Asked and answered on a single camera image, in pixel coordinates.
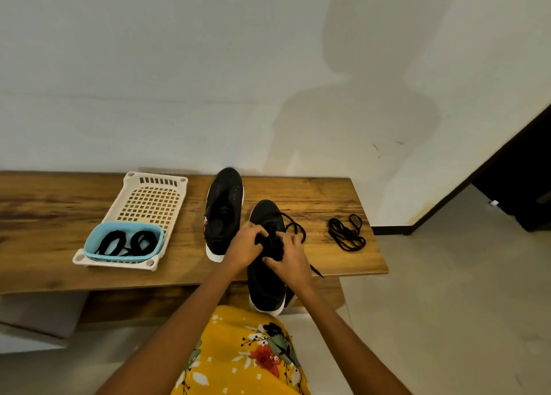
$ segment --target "person's right hand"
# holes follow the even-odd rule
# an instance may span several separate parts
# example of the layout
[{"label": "person's right hand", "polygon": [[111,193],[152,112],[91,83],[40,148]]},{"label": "person's right hand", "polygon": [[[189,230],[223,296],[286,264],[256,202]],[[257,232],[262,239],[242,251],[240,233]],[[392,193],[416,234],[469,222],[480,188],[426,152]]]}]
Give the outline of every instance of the person's right hand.
[{"label": "person's right hand", "polygon": [[271,257],[264,257],[262,261],[300,297],[301,293],[313,288],[312,271],[300,236],[279,231],[276,234],[283,242],[283,260],[277,262]]}]

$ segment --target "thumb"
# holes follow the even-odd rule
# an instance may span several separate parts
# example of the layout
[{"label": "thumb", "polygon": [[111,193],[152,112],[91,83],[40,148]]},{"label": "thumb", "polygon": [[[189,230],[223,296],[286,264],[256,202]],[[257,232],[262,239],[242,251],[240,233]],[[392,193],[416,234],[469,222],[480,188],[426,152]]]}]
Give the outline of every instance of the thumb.
[{"label": "thumb", "polygon": [[272,269],[274,272],[277,273],[277,270],[279,270],[279,263],[272,259],[271,257],[262,257],[262,261],[268,266],[270,269]]}]

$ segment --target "person's left hand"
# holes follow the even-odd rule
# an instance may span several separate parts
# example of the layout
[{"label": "person's left hand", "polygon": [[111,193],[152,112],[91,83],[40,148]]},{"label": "person's left hand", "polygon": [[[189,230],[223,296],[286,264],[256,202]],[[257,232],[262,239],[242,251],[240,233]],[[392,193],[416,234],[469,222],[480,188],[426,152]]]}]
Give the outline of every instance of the person's left hand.
[{"label": "person's left hand", "polygon": [[226,266],[232,266],[237,271],[251,264],[262,252],[262,245],[255,244],[257,234],[268,236],[268,232],[262,225],[256,225],[250,221],[241,225],[238,233],[231,240],[230,247],[228,247],[222,263]]}]

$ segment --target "wooden table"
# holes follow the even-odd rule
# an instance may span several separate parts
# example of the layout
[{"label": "wooden table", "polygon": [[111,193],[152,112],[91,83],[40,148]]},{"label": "wooden table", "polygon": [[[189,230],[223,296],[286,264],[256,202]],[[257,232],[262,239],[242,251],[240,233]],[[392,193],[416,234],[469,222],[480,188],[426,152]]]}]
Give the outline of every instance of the wooden table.
[{"label": "wooden table", "polygon": [[[0,173],[0,295],[199,284],[216,266],[205,255],[203,214],[213,176],[187,176],[189,186],[170,244],[155,272],[83,267],[76,250],[117,197],[123,175],[104,173]],[[388,273],[350,179],[244,177],[241,221],[261,199],[276,202],[307,232],[308,258],[322,274]],[[364,220],[366,247],[342,251],[327,220]],[[246,280],[242,272],[236,280]]]}]

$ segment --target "person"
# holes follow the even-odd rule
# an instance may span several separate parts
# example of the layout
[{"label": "person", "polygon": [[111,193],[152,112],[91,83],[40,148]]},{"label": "person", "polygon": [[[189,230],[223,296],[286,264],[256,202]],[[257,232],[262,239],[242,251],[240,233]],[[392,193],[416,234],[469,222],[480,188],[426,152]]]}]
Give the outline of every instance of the person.
[{"label": "person", "polygon": [[[224,260],[97,395],[310,393],[279,320],[265,313],[217,307],[233,278],[260,254],[257,234],[268,236],[260,225],[241,226]],[[316,290],[300,238],[277,234],[283,242],[282,261],[263,261],[299,297],[352,392],[410,394]]]}]

